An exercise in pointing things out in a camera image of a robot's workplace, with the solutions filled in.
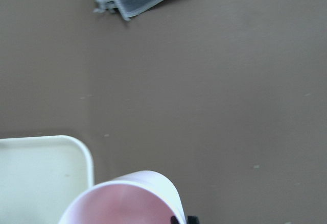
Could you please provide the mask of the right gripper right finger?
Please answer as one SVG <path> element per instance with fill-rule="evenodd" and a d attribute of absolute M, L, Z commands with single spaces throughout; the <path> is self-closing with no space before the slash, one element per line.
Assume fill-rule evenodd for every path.
<path fill-rule="evenodd" d="M 199 224 L 198 216 L 188 216 L 187 217 L 187 224 Z"/>

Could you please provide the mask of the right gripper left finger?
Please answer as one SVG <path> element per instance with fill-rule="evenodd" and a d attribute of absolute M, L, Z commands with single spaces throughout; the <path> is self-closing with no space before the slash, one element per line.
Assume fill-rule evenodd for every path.
<path fill-rule="evenodd" d="M 171 224 L 180 224 L 180 222 L 178 221 L 176 216 L 172 216 L 170 218 L 170 222 L 171 222 Z"/>

